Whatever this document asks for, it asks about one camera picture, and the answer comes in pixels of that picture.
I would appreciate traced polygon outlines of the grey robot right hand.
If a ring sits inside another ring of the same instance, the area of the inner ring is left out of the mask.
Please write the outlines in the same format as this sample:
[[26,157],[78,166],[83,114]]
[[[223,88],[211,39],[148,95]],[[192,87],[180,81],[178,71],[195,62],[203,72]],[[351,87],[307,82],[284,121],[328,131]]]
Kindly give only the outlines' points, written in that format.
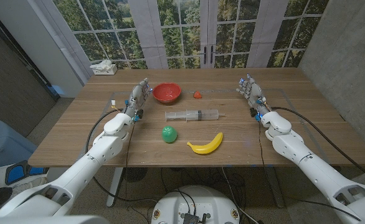
[[241,78],[239,80],[239,87],[236,91],[247,100],[250,107],[250,115],[257,121],[261,121],[263,115],[271,112],[261,87],[249,73],[247,74],[247,79]]

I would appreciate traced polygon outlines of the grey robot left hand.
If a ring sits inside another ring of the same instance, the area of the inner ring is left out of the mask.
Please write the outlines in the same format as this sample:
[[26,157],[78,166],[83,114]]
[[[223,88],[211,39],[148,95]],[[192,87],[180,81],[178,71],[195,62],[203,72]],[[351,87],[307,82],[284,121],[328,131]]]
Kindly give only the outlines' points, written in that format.
[[143,117],[143,107],[153,89],[149,87],[149,80],[145,78],[140,81],[131,91],[130,97],[126,102],[124,114],[131,117],[133,122]]

